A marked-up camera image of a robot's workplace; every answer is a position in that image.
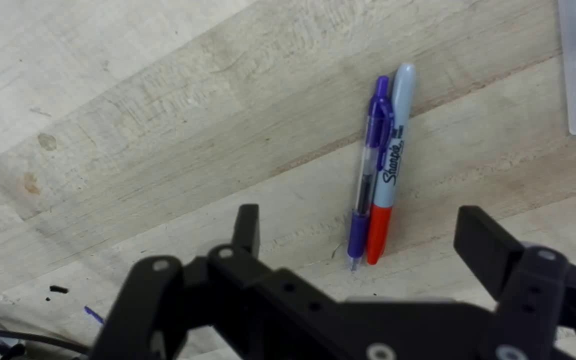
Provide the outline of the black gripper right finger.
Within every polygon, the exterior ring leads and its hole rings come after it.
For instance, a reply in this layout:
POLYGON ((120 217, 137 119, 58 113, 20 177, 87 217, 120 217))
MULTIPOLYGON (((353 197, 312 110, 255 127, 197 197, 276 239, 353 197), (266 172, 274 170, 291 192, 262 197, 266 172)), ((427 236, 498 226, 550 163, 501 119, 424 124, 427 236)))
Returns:
POLYGON ((524 254, 524 246, 481 206, 459 209, 455 250, 494 300, 524 254))

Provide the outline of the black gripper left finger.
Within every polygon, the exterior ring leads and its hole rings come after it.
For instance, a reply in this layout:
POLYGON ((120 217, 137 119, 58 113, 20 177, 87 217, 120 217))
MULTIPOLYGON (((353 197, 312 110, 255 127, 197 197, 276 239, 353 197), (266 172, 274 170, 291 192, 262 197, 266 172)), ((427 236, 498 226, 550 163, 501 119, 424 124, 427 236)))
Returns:
POLYGON ((242 204, 237 213, 233 244, 248 251, 258 254, 261 248, 261 206, 242 204))

